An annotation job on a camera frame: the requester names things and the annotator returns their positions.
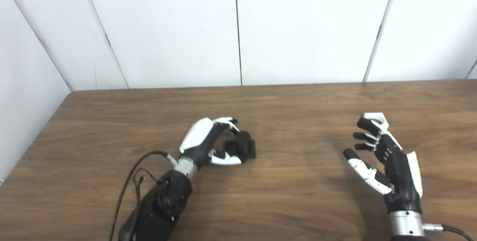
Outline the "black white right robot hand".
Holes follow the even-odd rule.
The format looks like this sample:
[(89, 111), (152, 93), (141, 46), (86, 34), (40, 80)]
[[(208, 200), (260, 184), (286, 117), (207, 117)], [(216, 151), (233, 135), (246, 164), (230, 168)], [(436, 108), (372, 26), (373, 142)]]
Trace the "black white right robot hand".
[[(381, 112), (366, 112), (359, 118), (357, 126), (362, 132), (355, 132), (353, 137), (363, 142), (343, 152), (351, 168), (371, 188), (383, 195), (388, 213), (422, 214), (422, 177), (416, 153), (404, 152), (389, 132), (389, 123)], [(384, 172), (362, 160), (357, 150), (372, 152), (383, 164)]]

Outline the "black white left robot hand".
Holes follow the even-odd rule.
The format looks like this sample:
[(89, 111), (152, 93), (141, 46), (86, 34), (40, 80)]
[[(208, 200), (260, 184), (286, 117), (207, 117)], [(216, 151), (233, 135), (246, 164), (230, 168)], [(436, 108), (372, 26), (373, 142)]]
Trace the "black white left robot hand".
[(223, 131), (229, 130), (235, 135), (240, 132), (236, 123), (237, 119), (233, 117), (220, 117), (213, 120), (208, 117), (199, 119), (184, 137), (179, 147), (180, 157), (192, 160), (198, 169), (209, 164), (234, 166), (246, 163), (247, 160), (238, 154), (213, 148)]

